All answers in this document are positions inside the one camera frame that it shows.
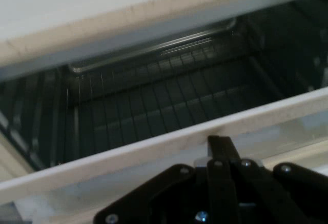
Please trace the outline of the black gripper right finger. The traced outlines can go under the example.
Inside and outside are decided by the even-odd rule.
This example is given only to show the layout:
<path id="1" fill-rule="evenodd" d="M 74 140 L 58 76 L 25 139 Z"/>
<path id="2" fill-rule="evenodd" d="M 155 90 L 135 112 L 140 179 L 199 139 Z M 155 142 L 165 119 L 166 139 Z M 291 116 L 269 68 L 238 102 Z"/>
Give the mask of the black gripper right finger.
<path id="1" fill-rule="evenodd" d="M 327 177 L 291 162 L 270 171 L 219 137 L 218 223 L 327 223 Z"/>

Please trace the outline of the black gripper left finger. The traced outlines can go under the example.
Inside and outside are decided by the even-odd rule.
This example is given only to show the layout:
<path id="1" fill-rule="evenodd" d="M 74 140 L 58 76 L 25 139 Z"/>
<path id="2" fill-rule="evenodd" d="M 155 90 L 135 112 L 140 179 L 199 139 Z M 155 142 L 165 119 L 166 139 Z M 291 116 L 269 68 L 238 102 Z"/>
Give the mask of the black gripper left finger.
<path id="1" fill-rule="evenodd" d="M 230 137 L 209 136 L 201 166 L 176 164 L 100 210 L 93 223 L 234 223 Z"/>

